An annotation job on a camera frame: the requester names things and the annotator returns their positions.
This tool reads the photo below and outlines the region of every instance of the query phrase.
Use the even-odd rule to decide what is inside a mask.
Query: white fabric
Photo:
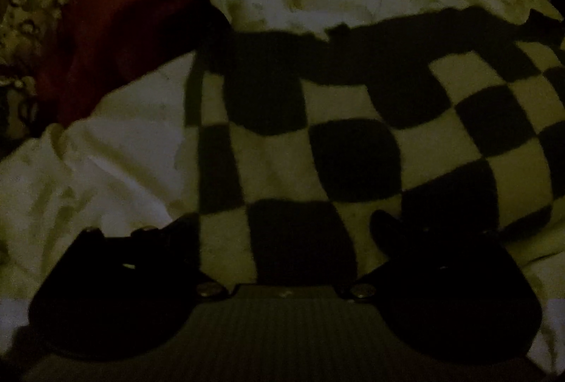
[[[481,5],[515,24],[524,23],[531,8],[562,18],[546,0],[211,1],[238,30],[279,29],[322,38],[324,30],[340,23],[376,23],[446,7]],[[192,54],[180,57],[109,94],[89,119],[65,132],[52,125],[41,139],[29,140],[0,163],[0,241],[9,254],[0,268],[5,340],[11,329],[5,319],[15,304],[7,299],[21,299],[18,304],[25,305],[83,228],[96,226],[106,235],[124,236],[140,226],[163,226],[184,213],[180,196],[186,171],[179,170],[175,156],[184,139],[184,82],[192,60]],[[563,228],[554,233],[565,241]],[[538,244],[536,257],[553,253],[552,246]],[[522,256],[523,263],[531,261],[520,249],[514,255]],[[559,272],[565,269],[556,266]],[[546,277],[538,276],[542,283]],[[565,286],[555,283],[546,291],[563,297]],[[556,319],[552,307],[546,308],[553,317],[546,318],[548,323]],[[547,342],[546,335],[538,341]],[[530,356],[544,367],[542,344]],[[565,349],[552,357],[552,364],[563,356]]]

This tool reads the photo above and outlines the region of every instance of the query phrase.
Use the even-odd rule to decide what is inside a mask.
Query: wrinkled sheet
[[[522,24],[534,8],[561,20],[546,0],[211,0],[236,30],[315,33],[340,23],[371,24],[383,19],[479,5],[508,22]],[[179,195],[182,173],[175,157],[184,138],[184,83],[193,61],[187,54],[106,96],[90,118],[66,131],[50,126],[41,139],[28,140],[0,163],[0,318],[4,338],[24,322],[14,312],[27,301],[84,227],[125,236],[140,226],[163,226],[184,213]],[[565,245],[563,224],[547,229],[531,244],[513,246],[512,255],[539,279],[545,328],[530,358],[547,372],[563,370],[559,307],[565,298],[557,283]],[[14,316],[12,325],[8,316]]]

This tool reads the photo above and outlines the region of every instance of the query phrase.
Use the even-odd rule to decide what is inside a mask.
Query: metal screw
[[[357,299],[366,299],[377,294],[377,289],[373,285],[369,285],[369,283],[358,283],[357,285],[353,285],[350,291]]]
[[[224,287],[214,281],[207,281],[206,283],[200,283],[196,287],[196,292],[203,298],[210,298],[222,294]]]

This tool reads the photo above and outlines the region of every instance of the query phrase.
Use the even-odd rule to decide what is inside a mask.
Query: black and white checkered fabric
[[[198,54],[185,195],[208,271],[354,280],[377,209],[504,237],[565,215],[561,23],[471,7],[328,35],[228,30]]]

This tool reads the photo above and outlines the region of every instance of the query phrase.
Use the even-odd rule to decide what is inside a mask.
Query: white bed sheet
[[[546,0],[211,1],[237,30],[278,29],[321,38],[340,23],[371,24],[471,5],[515,24],[524,23],[531,8],[562,19]],[[193,54],[180,57],[109,94],[89,119],[66,131],[52,125],[41,139],[27,141],[0,163],[0,241],[7,248],[0,252],[2,347],[9,345],[14,327],[25,322],[22,310],[41,281],[84,227],[125,236],[140,226],[164,226],[184,213],[183,174],[175,156],[184,141],[184,82],[192,61]],[[543,298],[544,326],[552,332],[539,334],[530,357],[547,372],[565,370],[559,317],[565,285],[552,280],[552,272],[565,272],[565,262],[561,254],[528,262],[561,251],[556,247],[565,244],[565,227],[550,233],[532,245],[535,249],[512,251]],[[249,281],[245,276],[232,280]]]

